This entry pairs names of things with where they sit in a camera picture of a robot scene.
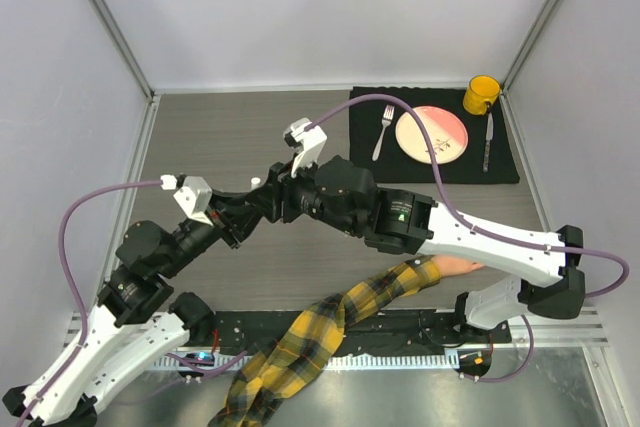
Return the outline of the mannequin hand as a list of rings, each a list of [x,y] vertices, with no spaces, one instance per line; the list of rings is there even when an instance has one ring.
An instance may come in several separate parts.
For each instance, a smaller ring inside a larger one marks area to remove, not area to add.
[[[478,262],[445,255],[433,256],[431,262],[437,268],[441,277],[466,275],[484,267],[483,264]]]

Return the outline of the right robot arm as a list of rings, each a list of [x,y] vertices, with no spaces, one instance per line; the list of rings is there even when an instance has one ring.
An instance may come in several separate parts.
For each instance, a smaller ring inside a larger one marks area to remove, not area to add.
[[[307,215],[382,253],[444,254],[505,272],[496,284],[457,297],[451,327],[465,342],[528,313],[572,320],[584,304],[579,257],[562,250],[581,244],[582,232],[574,226],[544,233],[475,217],[463,224],[443,203],[382,188],[370,171],[340,156],[300,169],[277,163],[265,179],[252,178],[247,201],[271,222]]]

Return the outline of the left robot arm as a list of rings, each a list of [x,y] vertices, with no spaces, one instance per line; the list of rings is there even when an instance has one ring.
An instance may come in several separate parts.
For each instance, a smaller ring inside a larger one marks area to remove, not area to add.
[[[167,281],[219,240],[238,247],[262,215],[243,195],[182,187],[175,197],[186,220],[172,233],[151,221],[132,225],[80,332],[35,381],[4,394],[18,425],[93,426],[160,357],[211,340],[215,313],[193,292],[174,297]]]

